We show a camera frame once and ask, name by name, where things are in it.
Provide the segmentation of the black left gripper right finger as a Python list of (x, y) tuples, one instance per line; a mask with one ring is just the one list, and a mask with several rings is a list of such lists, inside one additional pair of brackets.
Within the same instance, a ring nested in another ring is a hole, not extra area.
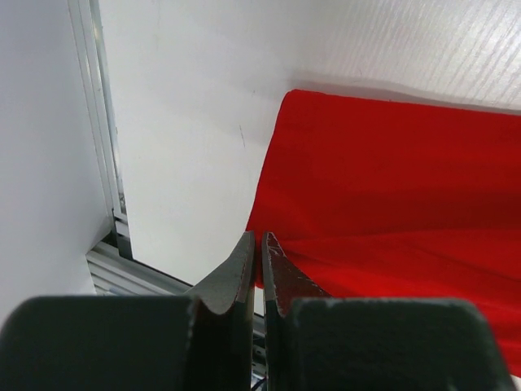
[(261, 241), (269, 390), (510, 390), (485, 317), (452, 299), (334, 298)]

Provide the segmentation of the red t shirt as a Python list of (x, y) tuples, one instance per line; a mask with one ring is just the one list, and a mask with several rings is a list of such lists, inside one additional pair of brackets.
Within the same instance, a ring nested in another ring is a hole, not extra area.
[(474, 303), (519, 375), (518, 116), (292, 90), (247, 228), (335, 297)]

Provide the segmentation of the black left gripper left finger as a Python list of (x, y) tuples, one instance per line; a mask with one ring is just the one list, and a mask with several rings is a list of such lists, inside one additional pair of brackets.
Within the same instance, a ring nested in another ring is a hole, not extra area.
[(247, 390), (255, 237), (182, 295), (34, 297), (1, 330), (4, 390)]

